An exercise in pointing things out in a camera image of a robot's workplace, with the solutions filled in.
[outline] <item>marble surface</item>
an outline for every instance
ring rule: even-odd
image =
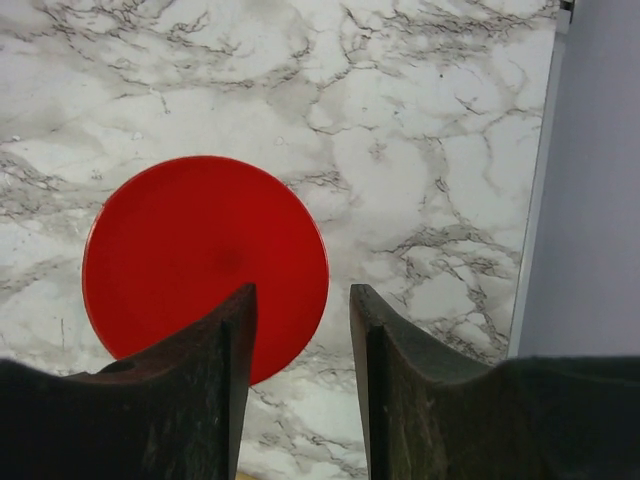
[[[286,182],[332,269],[321,326],[252,389],[267,480],[362,479],[351,283],[469,355],[505,351],[553,41],[548,0],[3,0],[0,355],[110,361],[83,245],[107,196],[218,154]]]

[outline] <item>dark metal jaw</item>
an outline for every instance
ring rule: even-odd
[[[101,372],[0,361],[0,476],[235,478],[256,334],[247,285],[201,320]]]
[[[371,480],[640,478],[640,358],[471,360],[351,288]]]

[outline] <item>red disc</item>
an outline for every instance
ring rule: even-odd
[[[258,287],[251,384],[286,367],[324,311],[329,267],[298,198],[266,172],[187,157],[136,175],[105,203],[87,242],[84,302],[116,358],[143,350]]]

